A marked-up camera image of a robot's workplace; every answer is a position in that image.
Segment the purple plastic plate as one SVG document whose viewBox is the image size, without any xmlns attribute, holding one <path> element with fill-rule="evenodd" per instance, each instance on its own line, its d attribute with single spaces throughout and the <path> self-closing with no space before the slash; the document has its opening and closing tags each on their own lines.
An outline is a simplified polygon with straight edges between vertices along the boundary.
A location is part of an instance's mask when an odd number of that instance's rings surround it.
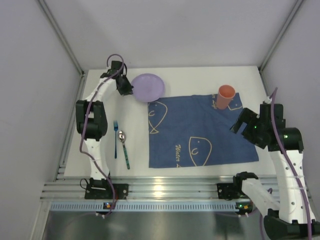
<svg viewBox="0 0 320 240">
<path fill-rule="evenodd" d="M 133 86 L 133 96 L 139 102 L 154 102 L 165 95 L 164 81 L 152 73 L 143 73 L 136 76 L 131 85 Z"/>
</svg>

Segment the orange plastic cup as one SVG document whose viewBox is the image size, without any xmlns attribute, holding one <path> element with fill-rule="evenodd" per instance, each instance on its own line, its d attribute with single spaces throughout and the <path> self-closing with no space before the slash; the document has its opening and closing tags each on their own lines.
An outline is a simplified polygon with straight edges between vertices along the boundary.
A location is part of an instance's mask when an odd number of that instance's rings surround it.
<svg viewBox="0 0 320 240">
<path fill-rule="evenodd" d="M 232 86 L 230 85 L 220 86 L 218 89 L 218 94 L 216 98 L 217 108 L 220 110 L 226 109 L 235 95 L 236 95 L 236 91 Z"/>
</svg>

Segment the blue metal fork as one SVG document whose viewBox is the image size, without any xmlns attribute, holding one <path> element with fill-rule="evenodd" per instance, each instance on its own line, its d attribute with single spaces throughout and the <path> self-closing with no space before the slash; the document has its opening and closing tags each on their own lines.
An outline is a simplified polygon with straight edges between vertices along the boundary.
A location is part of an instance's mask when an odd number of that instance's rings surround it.
<svg viewBox="0 0 320 240">
<path fill-rule="evenodd" d="M 114 130 L 114 158 L 117 159 L 117 132 L 118 132 L 119 126 L 118 121 L 113 121 L 113 130 Z"/>
</svg>

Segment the spoon with teal handle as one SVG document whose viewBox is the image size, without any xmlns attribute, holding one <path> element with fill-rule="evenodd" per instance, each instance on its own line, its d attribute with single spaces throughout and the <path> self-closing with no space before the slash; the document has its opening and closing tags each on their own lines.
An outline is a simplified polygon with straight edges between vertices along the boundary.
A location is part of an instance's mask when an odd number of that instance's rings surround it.
<svg viewBox="0 0 320 240">
<path fill-rule="evenodd" d="M 125 134 L 125 132 L 123 130 L 120 130 L 118 132 L 118 139 L 122 144 L 126 167 L 127 167 L 128 170 L 130 170 L 131 167 L 130 167 L 129 157 L 128 157 L 128 153 L 127 153 L 127 148 L 126 148 L 126 145 L 125 145 L 127 137 L 126 137 L 126 134 Z"/>
</svg>

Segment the blue fish-pattern cloth placemat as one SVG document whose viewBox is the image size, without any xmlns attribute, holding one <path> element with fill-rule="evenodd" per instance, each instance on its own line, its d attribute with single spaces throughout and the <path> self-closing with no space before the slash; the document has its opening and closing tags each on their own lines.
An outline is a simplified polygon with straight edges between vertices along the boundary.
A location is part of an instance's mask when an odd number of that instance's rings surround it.
<svg viewBox="0 0 320 240">
<path fill-rule="evenodd" d="M 236 93 L 226 109 L 217 95 L 163 97 L 148 103 L 149 167 L 207 167 L 259 160 L 255 146 L 230 128 L 242 112 Z"/>
</svg>

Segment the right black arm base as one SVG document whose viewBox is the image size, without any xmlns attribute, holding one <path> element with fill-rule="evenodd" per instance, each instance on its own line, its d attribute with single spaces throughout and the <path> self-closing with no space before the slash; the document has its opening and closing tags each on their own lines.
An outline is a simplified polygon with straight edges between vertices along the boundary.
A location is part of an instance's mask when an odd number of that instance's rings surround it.
<svg viewBox="0 0 320 240">
<path fill-rule="evenodd" d="M 241 187 L 236 185 L 235 183 L 225 182 L 218 183 L 217 187 L 217 195 L 221 200 L 237 200 L 237 199 L 248 199 L 249 197 L 245 195 Z"/>
</svg>

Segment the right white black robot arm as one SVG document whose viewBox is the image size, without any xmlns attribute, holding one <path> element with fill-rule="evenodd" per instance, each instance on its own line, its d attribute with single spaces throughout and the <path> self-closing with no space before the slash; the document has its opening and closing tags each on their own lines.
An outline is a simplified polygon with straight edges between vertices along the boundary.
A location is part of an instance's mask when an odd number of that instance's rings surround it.
<svg viewBox="0 0 320 240">
<path fill-rule="evenodd" d="M 275 168 L 279 200 L 264 189 L 252 172 L 236 174 L 233 186 L 239 196 L 247 196 L 259 210 L 265 233 L 271 240 L 310 240 L 320 235 L 320 223 L 308 200 L 302 135 L 297 128 L 286 127 L 283 111 L 282 104 L 273 103 L 262 103 L 259 113 L 244 108 L 230 129 L 237 133 L 245 124 L 242 136 L 268 150 Z"/>
</svg>

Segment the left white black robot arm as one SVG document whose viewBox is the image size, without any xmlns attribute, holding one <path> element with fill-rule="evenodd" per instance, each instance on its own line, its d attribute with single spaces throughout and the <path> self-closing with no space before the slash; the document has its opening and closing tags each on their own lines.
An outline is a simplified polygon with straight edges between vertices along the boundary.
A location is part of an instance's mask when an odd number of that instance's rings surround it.
<svg viewBox="0 0 320 240">
<path fill-rule="evenodd" d="M 107 72 L 100 76 L 97 87 L 75 104 L 76 130 L 81 135 L 79 151 L 88 156 L 90 177 L 94 180 L 106 180 L 110 173 L 101 151 L 102 138 L 108 131 L 104 102 L 116 91 L 121 96 L 133 94 L 126 73 L 126 64 L 113 60 Z"/>
</svg>

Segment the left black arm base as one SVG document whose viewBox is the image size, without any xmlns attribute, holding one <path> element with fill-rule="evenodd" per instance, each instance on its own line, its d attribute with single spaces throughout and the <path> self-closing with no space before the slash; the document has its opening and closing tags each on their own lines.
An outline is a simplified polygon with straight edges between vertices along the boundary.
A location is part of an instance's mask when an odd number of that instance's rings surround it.
<svg viewBox="0 0 320 240">
<path fill-rule="evenodd" d="M 85 190 L 84 198 L 86 200 L 116 200 L 123 199 L 128 196 L 129 185 L 125 183 L 113 184 L 115 197 L 112 188 L 107 184 L 105 186 L 88 185 Z"/>
</svg>

